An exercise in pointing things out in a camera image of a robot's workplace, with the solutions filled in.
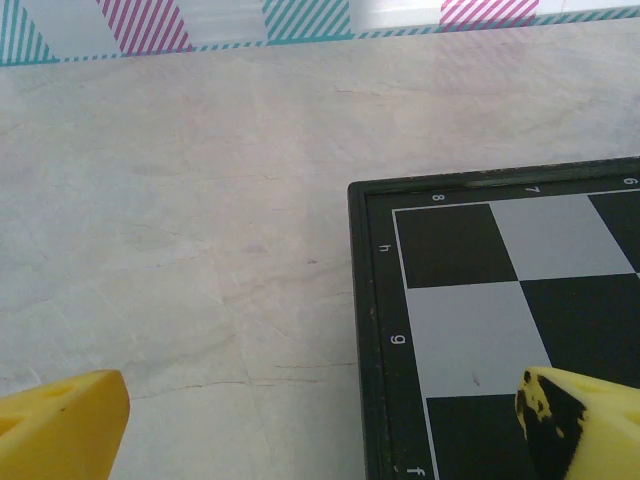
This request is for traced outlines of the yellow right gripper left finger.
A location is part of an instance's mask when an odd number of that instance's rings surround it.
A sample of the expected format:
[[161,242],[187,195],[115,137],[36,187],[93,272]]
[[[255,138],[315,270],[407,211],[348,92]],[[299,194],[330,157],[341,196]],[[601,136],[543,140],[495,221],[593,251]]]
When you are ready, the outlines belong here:
[[129,412],[118,370],[0,396],[0,480],[109,480]]

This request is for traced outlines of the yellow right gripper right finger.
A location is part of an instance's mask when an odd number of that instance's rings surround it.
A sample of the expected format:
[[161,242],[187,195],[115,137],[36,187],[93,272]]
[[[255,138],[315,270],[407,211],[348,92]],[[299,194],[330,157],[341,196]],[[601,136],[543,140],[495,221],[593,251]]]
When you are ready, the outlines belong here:
[[640,480],[640,389],[529,367],[515,411],[540,480]]

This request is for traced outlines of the black grey chessboard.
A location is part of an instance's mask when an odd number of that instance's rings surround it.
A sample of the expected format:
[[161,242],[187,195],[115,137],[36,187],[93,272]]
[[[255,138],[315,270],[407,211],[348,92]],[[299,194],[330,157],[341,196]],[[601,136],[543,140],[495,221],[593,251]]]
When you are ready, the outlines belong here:
[[524,371],[640,389],[640,157],[348,188],[366,480],[540,480]]

